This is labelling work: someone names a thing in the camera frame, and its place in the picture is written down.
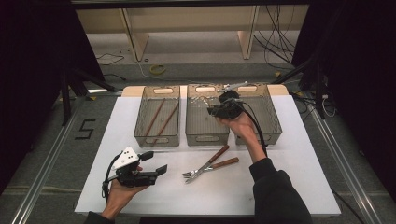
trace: sleeve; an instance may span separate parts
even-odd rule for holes
[[[249,169],[254,179],[256,223],[313,223],[286,172],[277,171],[268,158]]]
[[[112,220],[108,220],[105,217],[102,217],[99,214],[96,214],[94,212],[90,212],[87,216],[87,219],[85,219],[84,224],[114,224],[115,222]]]

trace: table surface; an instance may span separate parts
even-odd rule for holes
[[[230,149],[217,161],[238,157],[239,162],[204,173],[185,184],[182,173],[201,167],[220,146],[189,147],[185,136],[186,86],[181,87],[180,145],[178,147],[140,148],[134,139],[134,126],[143,87],[128,87],[113,109],[105,135],[92,169],[78,200],[76,212],[100,213],[106,202],[102,182],[111,160],[126,147],[137,153],[154,151],[154,157],[143,161],[144,171],[168,165],[156,185],[137,194],[122,213],[139,217],[252,217],[254,216],[253,179],[248,167],[251,159],[246,146],[237,146],[230,134]],[[276,169],[286,171],[312,216],[331,217],[341,214],[338,204],[320,167],[318,158],[301,121],[298,110],[286,88],[269,86],[283,133],[268,156]]]

